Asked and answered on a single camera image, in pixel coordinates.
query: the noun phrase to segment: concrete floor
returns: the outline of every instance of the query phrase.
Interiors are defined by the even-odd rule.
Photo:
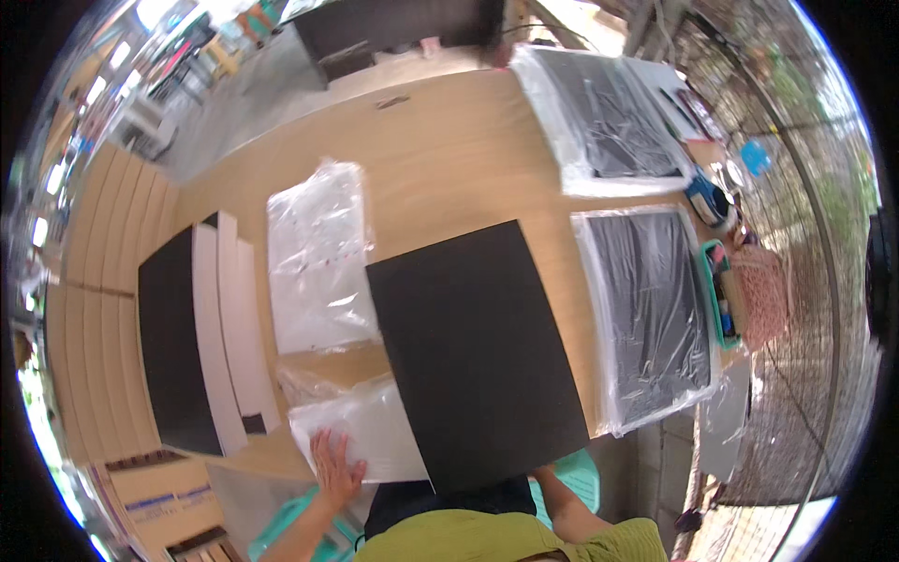
[[[199,106],[173,95],[166,113],[178,122],[172,147],[159,164],[176,183],[199,174],[246,142],[328,105],[391,85],[485,67],[477,48],[441,49],[424,58],[417,49],[378,53],[374,67],[334,80],[325,89],[292,26],[248,53],[234,76],[223,76]]]

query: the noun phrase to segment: black foam board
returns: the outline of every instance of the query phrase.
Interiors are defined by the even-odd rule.
[[[589,441],[517,220],[373,263],[367,273],[437,493],[490,486]]]
[[[138,268],[141,353],[160,441],[221,456],[197,347],[192,264],[188,227]]]

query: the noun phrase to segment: wooden table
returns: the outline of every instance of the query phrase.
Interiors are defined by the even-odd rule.
[[[379,101],[408,101],[379,110]],[[321,158],[355,161],[366,175],[365,205],[375,234],[372,261],[472,230],[518,219],[534,256],[571,363],[584,417],[596,436],[595,331],[569,213],[658,202],[687,205],[681,193],[652,198],[576,200],[561,193],[559,172],[515,76],[483,70],[438,76],[363,95],[283,125],[244,145],[182,187],[176,226],[215,210],[237,217],[255,246],[258,308],[271,373],[312,371],[344,386],[389,371],[380,345],[347,353],[278,357],[266,258],[268,197],[305,181]],[[710,237],[694,217],[700,239]],[[287,411],[279,392],[279,408]],[[309,477],[282,426],[231,459],[234,468]]]

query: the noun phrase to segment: person's leg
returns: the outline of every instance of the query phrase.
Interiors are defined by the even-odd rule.
[[[275,24],[271,22],[271,20],[269,19],[268,14],[266,14],[266,13],[263,11],[263,7],[260,6],[258,3],[257,3],[257,4],[253,4],[252,6],[250,6],[249,8],[247,8],[247,9],[246,9],[246,12],[244,12],[244,13],[249,14],[249,15],[252,15],[254,18],[256,18],[257,20],[259,20],[259,23],[261,23],[261,24],[264,25],[266,28],[268,28],[269,31],[271,31],[271,30],[273,30],[273,29],[275,28]]]
[[[256,32],[253,31],[253,27],[250,26],[250,20],[246,17],[246,12],[241,12],[235,18],[237,25],[240,26],[240,29],[244,32],[244,35],[249,37],[253,43],[256,44],[256,47],[261,47],[263,42],[259,39],[259,36],[256,35]]]

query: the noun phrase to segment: green plastic chair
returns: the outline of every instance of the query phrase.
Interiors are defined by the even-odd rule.
[[[281,506],[278,512],[275,513],[275,516],[271,518],[271,522],[269,522],[265,529],[263,529],[263,532],[259,533],[259,536],[250,543],[250,548],[247,549],[250,560],[253,562],[259,560],[259,557],[263,555],[263,552],[265,552],[269,546],[274,544],[274,541],[278,539],[284,530],[287,529],[290,524],[303,513],[303,510],[309,506],[309,503],[312,502],[312,498],[316,492],[318,492],[318,486],[312,486],[312,488],[306,492],[306,495],[290,500]],[[331,524],[346,537],[350,542],[350,546],[341,549],[340,545],[325,535],[322,541],[318,543],[316,551],[312,555],[312,562],[345,562],[346,560],[352,559],[355,554],[356,541],[359,540],[362,533],[353,529],[353,527],[339,516],[335,517],[331,521]]]
[[[555,472],[556,477],[577,494],[590,511],[597,513],[600,510],[600,471],[596,469],[596,464],[586,449],[557,460]],[[530,481],[530,494],[537,505],[537,518],[552,529],[553,522],[549,519],[547,506],[543,502],[543,492],[540,484],[534,480]]]

